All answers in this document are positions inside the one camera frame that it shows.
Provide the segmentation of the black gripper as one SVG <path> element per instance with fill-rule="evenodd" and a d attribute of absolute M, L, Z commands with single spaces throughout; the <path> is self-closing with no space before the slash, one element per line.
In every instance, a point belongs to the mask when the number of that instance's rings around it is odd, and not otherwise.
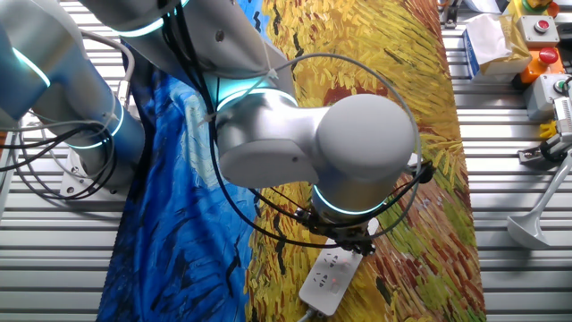
<path fill-rule="evenodd" d="M 374 227 L 370 225 L 355 226 L 334 229 L 332 238 L 340 244 L 347 244 L 347 250 L 361 251 L 363 256 L 370 256 L 375 253 L 375 246 L 371 242 L 373 234 Z"/>

